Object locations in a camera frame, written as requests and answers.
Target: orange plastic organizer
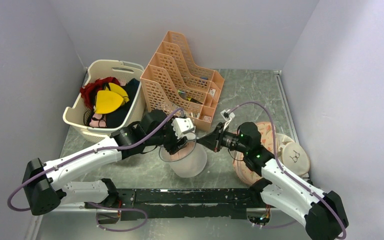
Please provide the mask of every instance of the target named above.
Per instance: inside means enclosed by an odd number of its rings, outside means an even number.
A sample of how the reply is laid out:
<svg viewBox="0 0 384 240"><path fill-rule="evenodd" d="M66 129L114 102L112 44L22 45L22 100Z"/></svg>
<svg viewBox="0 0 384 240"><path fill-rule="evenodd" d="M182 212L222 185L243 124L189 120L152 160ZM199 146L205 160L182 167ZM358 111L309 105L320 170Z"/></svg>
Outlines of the orange plastic organizer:
<svg viewBox="0 0 384 240"><path fill-rule="evenodd" d="M225 80L219 72L195 64L183 34L165 35L140 79L148 112L170 114L182 107L198 129L210 130Z"/></svg>

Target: dark red garment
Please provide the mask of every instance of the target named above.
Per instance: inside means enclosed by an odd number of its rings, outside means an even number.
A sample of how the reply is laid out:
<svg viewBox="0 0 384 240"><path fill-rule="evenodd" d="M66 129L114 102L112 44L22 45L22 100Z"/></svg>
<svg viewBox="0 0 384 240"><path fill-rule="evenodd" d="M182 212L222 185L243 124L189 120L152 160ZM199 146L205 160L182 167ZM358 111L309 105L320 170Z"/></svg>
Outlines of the dark red garment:
<svg viewBox="0 0 384 240"><path fill-rule="evenodd" d="M104 84L113 83L120 86L120 82L117 78L109 76L103 79L98 79L95 82L88 83L86 86L80 88L80 95L84 101L84 105L89 109L94 109L95 97L98 91L104 90Z"/></svg>

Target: yellow object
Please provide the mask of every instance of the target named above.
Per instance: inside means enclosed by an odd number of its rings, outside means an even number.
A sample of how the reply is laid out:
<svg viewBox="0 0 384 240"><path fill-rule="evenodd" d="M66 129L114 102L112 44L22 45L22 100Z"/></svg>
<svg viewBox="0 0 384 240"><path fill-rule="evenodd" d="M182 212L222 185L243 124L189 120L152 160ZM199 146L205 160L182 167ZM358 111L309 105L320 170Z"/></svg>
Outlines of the yellow object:
<svg viewBox="0 0 384 240"><path fill-rule="evenodd" d="M117 110L124 102L122 96L113 91L98 91L96 95L96 114L109 114Z"/></svg>
<svg viewBox="0 0 384 240"><path fill-rule="evenodd" d="M119 85L115 84L115 83L112 83L110 82L109 84L109 89L108 87L105 87L105 91L111 91L111 92L114 92L120 96L123 97L124 99L124 102L121 104L122 106L125 104L125 103L128 103L129 102L129 96L127 95L127 92Z"/></svg>

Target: table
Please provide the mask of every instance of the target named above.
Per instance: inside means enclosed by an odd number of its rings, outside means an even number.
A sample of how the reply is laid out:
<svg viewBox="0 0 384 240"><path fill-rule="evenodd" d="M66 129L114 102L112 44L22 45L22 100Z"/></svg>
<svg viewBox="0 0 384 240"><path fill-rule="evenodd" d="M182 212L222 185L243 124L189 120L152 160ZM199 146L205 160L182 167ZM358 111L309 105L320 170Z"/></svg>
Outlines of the table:
<svg viewBox="0 0 384 240"><path fill-rule="evenodd" d="M225 78L212 128L223 118L220 112L247 102L257 101L264 104L271 112L277 133L282 133L297 140L280 78L272 70L218 69ZM257 105L249 104L235 111L235 119L229 125L236 130L243 122L267 122L269 118ZM86 141L70 127L61 157L73 154L93 143ZM110 178L117 188L247 188L236 176L232 158L227 151L214 153L207 150L207 164L204 170L192 178L180 178L170 166L160 160L158 148L150 153L135 155L123 161L104 165L93 170L76 181L92 182L102 178ZM293 219L283 212L274 209L269 225L279 225ZM136 226L138 221L123 221L111 226L127 229ZM95 214L76 211L56 211L44 215L37 240L56 239L130 239L130 240L177 240L182 239L310 239L305 229L298 223L282 229L252 228L246 220L229 217L150 219L143 227L125 233L105 232L95 227Z"/></svg>

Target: gray wall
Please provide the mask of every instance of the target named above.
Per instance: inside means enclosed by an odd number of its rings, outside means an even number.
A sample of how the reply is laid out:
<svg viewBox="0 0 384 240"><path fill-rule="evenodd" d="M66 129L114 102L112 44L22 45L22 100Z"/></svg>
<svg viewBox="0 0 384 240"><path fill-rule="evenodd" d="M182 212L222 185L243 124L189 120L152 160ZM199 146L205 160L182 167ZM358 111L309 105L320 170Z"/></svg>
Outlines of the gray wall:
<svg viewBox="0 0 384 240"><path fill-rule="evenodd" d="M146 66L168 30L208 68L281 69L319 0L51 0L85 64Z"/></svg>
<svg viewBox="0 0 384 240"><path fill-rule="evenodd" d="M384 240L384 0L320 0L282 80L313 181L341 195L349 239Z"/></svg>
<svg viewBox="0 0 384 240"><path fill-rule="evenodd" d="M7 207L26 164L59 157L84 70L46 0L0 0L0 240L23 239L32 215ZM28 207L22 192L14 201Z"/></svg>

